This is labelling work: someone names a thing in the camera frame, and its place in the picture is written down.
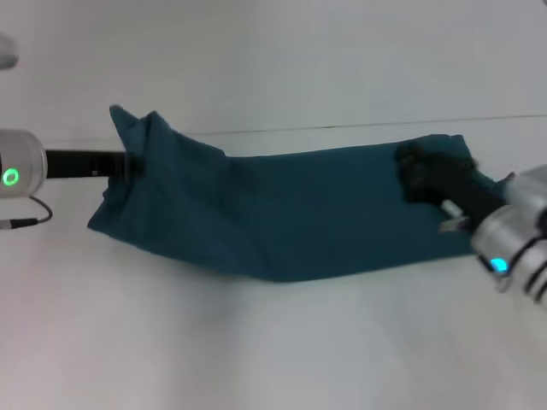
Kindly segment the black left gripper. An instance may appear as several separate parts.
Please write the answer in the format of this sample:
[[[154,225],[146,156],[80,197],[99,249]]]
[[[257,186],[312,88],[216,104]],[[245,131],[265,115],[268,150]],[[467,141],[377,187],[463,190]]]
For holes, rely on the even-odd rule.
[[[47,179],[110,178],[142,175],[144,158],[131,153],[47,149]]]

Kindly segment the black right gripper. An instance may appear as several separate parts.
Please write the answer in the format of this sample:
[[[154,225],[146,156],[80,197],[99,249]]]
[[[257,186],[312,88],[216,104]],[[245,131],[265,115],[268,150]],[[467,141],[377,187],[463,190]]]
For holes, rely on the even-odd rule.
[[[396,149],[395,162],[407,202],[435,203],[437,192],[453,202],[470,225],[480,225],[506,205],[504,199],[475,178],[475,167],[469,160],[431,160],[417,143],[405,143]]]

